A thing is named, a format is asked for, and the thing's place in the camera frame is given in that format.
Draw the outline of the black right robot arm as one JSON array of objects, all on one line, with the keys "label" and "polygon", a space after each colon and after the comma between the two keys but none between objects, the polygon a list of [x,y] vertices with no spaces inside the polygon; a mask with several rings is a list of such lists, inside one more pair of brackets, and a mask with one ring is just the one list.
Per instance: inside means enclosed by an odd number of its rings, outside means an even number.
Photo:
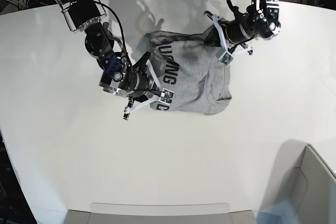
[{"label": "black right robot arm", "polygon": [[132,64],[125,37],[118,38],[102,22],[102,10],[109,7],[100,0],[55,0],[69,29],[86,34],[85,48],[103,70],[99,85],[105,92],[127,98],[123,118],[153,102],[165,102],[169,91],[162,88],[146,52]]}]

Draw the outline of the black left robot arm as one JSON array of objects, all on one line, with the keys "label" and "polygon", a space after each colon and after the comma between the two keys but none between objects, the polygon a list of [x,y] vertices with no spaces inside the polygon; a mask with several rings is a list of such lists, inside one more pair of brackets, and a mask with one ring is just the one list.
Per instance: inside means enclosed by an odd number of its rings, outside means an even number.
[{"label": "black left robot arm", "polygon": [[204,14],[213,22],[205,44],[224,48],[227,54],[233,54],[237,47],[249,55],[253,49],[248,43],[254,39],[269,40],[276,37],[281,29],[279,21],[279,0],[251,0],[251,4],[242,13],[232,0],[226,0],[227,6],[234,14],[234,19],[227,21],[206,11]]}]

